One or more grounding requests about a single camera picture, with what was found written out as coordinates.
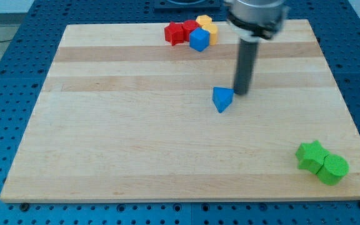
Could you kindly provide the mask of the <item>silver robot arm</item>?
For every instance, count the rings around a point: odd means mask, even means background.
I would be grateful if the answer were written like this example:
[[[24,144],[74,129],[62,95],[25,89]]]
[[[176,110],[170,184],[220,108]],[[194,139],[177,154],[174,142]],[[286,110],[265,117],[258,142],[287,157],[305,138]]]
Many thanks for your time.
[[[271,40],[283,28],[289,7],[285,0],[225,0],[227,22],[244,41]]]

